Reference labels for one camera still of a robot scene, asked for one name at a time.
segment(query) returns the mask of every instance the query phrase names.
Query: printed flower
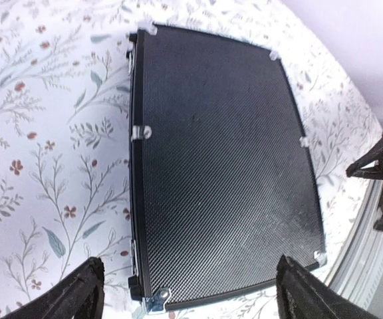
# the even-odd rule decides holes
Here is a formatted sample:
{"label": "printed flower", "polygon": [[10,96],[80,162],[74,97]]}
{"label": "printed flower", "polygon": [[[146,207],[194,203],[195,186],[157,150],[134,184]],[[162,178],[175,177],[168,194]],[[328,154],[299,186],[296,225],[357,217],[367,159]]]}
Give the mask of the printed flower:
{"label": "printed flower", "polygon": [[75,218],[76,217],[76,207],[75,206],[73,206],[72,208],[70,208],[69,206],[65,206],[64,207],[64,211],[66,212],[66,213],[64,213],[64,217],[65,218]]}
{"label": "printed flower", "polygon": [[32,289],[36,289],[36,290],[41,290],[41,282],[40,281],[36,281],[35,279],[32,279]]}
{"label": "printed flower", "polygon": [[28,140],[34,140],[36,137],[37,137],[38,133],[36,132],[30,132],[29,134],[27,134],[27,139]]}
{"label": "printed flower", "polygon": [[45,30],[46,30],[45,26],[44,25],[40,25],[39,27],[37,27],[36,32],[43,33],[43,32],[45,32]]}
{"label": "printed flower", "polygon": [[48,48],[50,46],[50,42],[44,41],[39,46],[41,47],[41,49],[45,50],[46,48]]}
{"label": "printed flower", "polygon": [[128,208],[124,208],[122,212],[125,214],[125,219],[129,221],[131,219],[130,210]]}
{"label": "printed flower", "polygon": [[11,162],[10,171],[14,171],[14,175],[20,175],[20,171],[22,169],[23,165],[21,165],[21,161],[19,159]]}
{"label": "printed flower", "polygon": [[47,151],[52,151],[54,147],[56,146],[54,142],[46,141],[45,143],[46,143],[45,149]]}
{"label": "printed flower", "polygon": [[25,83],[23,83],[23,82],[18,82],[18,83],[16,83],[16,85],[15,85],[15,87],[14,87],[14,91],[16,91],[16,92],[21,92],[22,91],[22,89],[24,89],[25,88]]}

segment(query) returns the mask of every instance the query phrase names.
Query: white tablecloth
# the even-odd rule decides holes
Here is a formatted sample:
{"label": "white tablecloth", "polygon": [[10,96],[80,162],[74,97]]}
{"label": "white tablecloth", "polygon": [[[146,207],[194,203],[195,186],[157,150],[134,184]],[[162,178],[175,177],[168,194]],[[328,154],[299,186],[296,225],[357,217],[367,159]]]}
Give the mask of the white tablecloth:
{"label": "white tablecloth", "polygon": [[[88,256],[106,267],[105,318],[143,318],[130,301],[127,34],[151,19],[279,51],[319,184],[328,264],[367,182],[344,169],[381,127],[317,38],[279,1],[0,1],[0,317]],[[275,289],[169,319],[277,318]]]}

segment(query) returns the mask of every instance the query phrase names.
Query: tablecloth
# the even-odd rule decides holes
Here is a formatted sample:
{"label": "tablecloth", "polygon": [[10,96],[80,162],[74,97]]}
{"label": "tablecloth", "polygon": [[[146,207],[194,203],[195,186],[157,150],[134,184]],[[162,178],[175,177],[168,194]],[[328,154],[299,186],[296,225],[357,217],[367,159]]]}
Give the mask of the tablecloth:
{"label": "tablecloth", "polygon": [[[278,0],[1,0],[0,317],[89,256],[106,268],[104,317],[144,317],[126,285],[125,58],[128,33],[143,20],[279,52],[317,176],[328,253],[315,271],[321,280],[350,232],[368,183],[344,169],[381,127],[332,55]],[[275,289],[154,318],[274,319]]]}

